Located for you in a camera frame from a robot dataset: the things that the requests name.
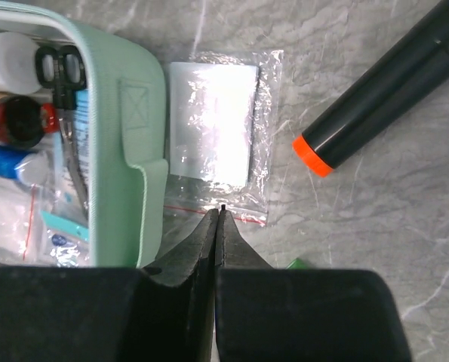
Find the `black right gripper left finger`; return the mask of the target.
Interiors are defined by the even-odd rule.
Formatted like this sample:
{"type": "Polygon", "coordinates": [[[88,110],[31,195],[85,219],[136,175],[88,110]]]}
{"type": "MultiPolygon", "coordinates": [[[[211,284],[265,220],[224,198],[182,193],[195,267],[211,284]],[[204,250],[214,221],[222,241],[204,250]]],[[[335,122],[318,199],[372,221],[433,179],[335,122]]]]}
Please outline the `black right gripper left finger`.
{"type": "Polygon", "coordinates": [[[0,361],[208,361],[219,213],[143,268],[0,267],[0,361]]]}

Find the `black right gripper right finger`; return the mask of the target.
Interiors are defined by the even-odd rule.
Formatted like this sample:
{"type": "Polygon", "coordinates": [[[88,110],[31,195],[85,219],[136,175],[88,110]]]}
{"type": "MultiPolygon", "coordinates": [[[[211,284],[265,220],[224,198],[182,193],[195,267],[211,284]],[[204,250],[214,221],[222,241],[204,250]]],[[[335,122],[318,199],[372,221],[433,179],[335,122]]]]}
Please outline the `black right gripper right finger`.
{"type": "Polygon", "coordinates": [[[221,210],[215,321],[222,361],[409,361],[386,282],[374,271],[273,268],[221,210]]]}

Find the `white gauze pad packet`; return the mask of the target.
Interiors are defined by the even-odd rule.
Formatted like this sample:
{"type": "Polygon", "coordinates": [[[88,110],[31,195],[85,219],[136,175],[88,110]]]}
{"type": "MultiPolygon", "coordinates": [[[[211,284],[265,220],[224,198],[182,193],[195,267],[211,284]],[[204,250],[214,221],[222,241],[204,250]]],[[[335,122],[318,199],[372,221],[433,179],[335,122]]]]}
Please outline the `white gauze pad packet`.
{"type": "Polygon", "coordinates": [[[0,177],[0,263],[29,259],[36,188],[0,177]]]}

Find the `blue white mask packet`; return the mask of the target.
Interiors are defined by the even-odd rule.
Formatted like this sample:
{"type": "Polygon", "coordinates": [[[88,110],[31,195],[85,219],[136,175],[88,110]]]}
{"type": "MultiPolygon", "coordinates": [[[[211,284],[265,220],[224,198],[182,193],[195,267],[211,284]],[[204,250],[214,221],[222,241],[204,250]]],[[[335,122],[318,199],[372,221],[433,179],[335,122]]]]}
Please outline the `blue white mask packet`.
{"type": "Polygon", "coordinates": [[[88,224],[89,101],[88,91],[75,93],[75,109],[62,110],[63,124],[54,137],[54,212],[88,224]]]}

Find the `mint green medicine case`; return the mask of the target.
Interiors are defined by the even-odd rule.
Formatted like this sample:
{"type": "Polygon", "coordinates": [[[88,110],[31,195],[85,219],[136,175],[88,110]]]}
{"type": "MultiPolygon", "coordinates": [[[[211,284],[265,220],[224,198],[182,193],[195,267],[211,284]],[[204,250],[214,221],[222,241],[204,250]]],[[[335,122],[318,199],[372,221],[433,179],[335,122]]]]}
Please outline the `mint green medicine case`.
{"type": "Polygon", "coordinates": [[[161,244],[168,177],[158,60],[127,39],[31,5],[0,1],[0,30],[79,49],[88,80],[90,263],[151,263],[161,244]]]}

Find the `clear plaster strip packet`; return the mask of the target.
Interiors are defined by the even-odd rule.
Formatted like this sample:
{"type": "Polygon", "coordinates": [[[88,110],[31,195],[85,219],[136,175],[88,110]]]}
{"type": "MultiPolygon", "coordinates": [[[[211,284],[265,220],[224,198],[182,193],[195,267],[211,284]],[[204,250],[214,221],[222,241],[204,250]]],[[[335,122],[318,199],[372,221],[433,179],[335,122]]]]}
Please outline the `clear plaster strip packet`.
{"type": "Polygon", "coordinates": [[[168,64],[167,211],[225,206],[266,224],[283,57],[199,51],[168,64]]]}

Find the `blue white bandage roll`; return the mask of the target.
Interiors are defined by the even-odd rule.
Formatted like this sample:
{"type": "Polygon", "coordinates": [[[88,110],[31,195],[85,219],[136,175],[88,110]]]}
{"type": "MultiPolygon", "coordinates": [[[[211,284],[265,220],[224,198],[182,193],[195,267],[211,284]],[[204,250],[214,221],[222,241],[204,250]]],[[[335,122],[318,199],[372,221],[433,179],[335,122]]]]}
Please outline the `blue white bandage roll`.
{"type": "Polygon", "coordinates": [[[15,180],[25,186],[36,186],[43,185],[49,173],[49,161],[44,152],[0,145],[0,177],[15,180]]]}

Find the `small red bottle cap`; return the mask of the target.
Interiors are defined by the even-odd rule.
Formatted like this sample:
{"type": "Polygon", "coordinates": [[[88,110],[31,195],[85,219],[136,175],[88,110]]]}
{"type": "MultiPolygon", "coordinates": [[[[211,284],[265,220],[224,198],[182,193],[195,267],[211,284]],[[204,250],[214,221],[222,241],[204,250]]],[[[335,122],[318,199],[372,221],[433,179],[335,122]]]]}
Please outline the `small red bottle cap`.
{"type": "Polygon", "coordinates": [[[45,133],[56,133],[60,130],[57,111],[52,103],[43,103],[41,105],[40,116],[45,133]]]}

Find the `brown orange syrup bottle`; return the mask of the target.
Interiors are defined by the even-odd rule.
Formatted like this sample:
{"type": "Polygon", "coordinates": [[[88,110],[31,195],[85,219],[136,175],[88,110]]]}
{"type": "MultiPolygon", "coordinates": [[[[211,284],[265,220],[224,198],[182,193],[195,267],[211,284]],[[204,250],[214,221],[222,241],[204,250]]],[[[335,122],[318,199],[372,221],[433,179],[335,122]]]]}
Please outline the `brown orange syrup bottle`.
{"type": "Polygon", "coordinates": [[[41,105],[37,101],[0,93],[0,144],[31,149],[44,135],[41,105]]]}

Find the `black binder clip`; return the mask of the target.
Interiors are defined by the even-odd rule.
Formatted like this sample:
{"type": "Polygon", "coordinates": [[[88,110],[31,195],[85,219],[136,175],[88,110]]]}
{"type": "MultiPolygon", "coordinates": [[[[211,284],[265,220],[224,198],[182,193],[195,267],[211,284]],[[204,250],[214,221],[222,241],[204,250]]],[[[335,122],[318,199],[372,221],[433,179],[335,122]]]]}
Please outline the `black binder clip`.
{"type": "Polygon", "coordinates": [[[35,71],[40,85],[51,91],[59,124],[65,165],[84,215],[88,214],[88,189],[81,173],[73,125],[76,93],[87,89],[84,61],[78,48],[66,44],[56,49],[41,46],[35,53],[35,71]]]}

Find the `white medicine bottle green label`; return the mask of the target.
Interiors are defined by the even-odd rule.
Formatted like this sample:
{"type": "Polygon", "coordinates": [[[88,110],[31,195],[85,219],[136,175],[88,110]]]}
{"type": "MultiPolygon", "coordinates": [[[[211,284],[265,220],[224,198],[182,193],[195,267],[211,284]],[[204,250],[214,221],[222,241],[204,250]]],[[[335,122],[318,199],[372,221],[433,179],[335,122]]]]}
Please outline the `white medicine bottle green label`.
{"type": "Polygon", "coordinates": [[[33,94],[41,89],[35,71],[38,45],[17,32],[0,32],[0,92],[33,94]]]}

